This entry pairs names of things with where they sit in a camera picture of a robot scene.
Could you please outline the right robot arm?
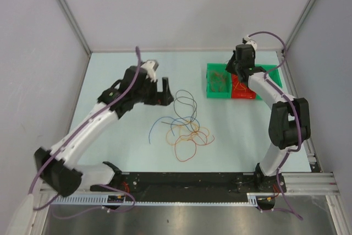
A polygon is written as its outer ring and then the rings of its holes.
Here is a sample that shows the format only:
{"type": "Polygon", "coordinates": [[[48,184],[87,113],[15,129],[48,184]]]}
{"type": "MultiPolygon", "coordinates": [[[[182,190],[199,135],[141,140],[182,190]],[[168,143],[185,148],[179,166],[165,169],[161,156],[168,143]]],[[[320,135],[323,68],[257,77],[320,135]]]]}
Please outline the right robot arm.
{"type": "Polygon", "coordinates": [[[226,71],[255,92],[271,110],[268,135],[271,141],[263,160],[254,171],[254,187],[261,192],[282,188],[281,169],[290,154],[299,152],[310,138],[309,103],[285,93],[263,67],[256,66],[253,42],[239,44],[233,51],[226,71]]]}

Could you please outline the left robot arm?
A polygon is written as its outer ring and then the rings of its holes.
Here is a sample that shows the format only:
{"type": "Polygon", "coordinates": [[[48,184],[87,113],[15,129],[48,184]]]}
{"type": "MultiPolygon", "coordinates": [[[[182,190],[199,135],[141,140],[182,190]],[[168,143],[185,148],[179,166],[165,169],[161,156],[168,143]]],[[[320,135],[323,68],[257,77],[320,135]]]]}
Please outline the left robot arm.
{"type": "Polygon", "coordinates": [[[37,171],[58,195],[68,197],[80,186],[103,184],[108,190],[117,190],[122,183],[118,168],[104,162],[97,166],[78,167],[85,150],[112,123],[133,109],[137,103],[168,106],[174,98],[168,78],[162,78],[163,90],[157,90],[156,60],[143,62],[140,67],[129,67],[122,79],[102,92],[92,111],[60,142],[46,150],[40,147],[34,153],[37,171]]]}

